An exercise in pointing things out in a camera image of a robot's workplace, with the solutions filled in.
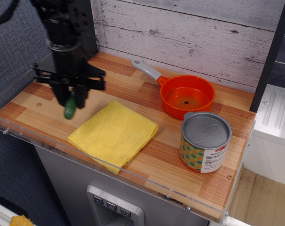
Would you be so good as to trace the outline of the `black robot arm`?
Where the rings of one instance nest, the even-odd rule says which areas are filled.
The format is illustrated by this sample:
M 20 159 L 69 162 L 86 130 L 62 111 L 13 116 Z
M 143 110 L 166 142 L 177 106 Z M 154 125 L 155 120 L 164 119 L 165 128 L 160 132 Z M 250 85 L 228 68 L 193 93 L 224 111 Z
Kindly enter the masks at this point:
M 105 71 L 89 64 L 98 53 L 91 3 L 88 0 L 33 0 L 32 5 L 47 31 L 51 56 L 34 63 L 36 81 L 49 84 L 58 103 L 73 99 L 85 106 L 91 89 L 105 89 Z

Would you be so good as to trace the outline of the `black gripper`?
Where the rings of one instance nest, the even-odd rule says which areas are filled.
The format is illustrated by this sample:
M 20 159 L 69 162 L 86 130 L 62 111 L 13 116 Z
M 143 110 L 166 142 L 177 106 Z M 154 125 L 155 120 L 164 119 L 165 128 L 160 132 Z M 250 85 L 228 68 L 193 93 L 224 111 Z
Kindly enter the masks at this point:
M 70 98 L 69 88 L 74 88 L 76 105 L 79 109 L 85 107 L 85 101 L 90 89 L 105 90 L 105 72 L 90 65 L 89 55 L 77 42 L 73 45 L 59 45 L 47 42 L 51 55 L 40 62 L 33 63 L 36 80 L 47 83 L 58 103 L 65 107 Z

